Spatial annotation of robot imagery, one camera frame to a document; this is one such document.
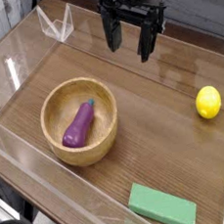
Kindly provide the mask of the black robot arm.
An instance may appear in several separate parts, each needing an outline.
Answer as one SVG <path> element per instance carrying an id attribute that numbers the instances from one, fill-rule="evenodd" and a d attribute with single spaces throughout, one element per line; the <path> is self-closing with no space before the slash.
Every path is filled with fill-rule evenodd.
<path id="1" fill-rule="evenodd" d="M 121 22 L 140 27 L 138 55 L 142 62 L 155 50 L 156 39 L 164 33 L 164 10 L 162 1 L 152 0 L 98 0 L 106 41 L 112 52 L 122 44 Z"/>

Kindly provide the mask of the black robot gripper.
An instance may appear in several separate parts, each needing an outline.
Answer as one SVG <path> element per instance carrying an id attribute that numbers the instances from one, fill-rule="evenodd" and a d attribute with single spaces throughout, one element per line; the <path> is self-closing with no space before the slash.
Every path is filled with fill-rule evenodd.
<path id="1" fill-rule="evenodd" d="M 164 30 L 166 6 L 159 0 L 98 0 L 98 9 L 108 46 L 115 52 L 121 45 L 121 22 L 141 26 L 138 54 L 142 62 L 153 52 L 157 33 Z"/>

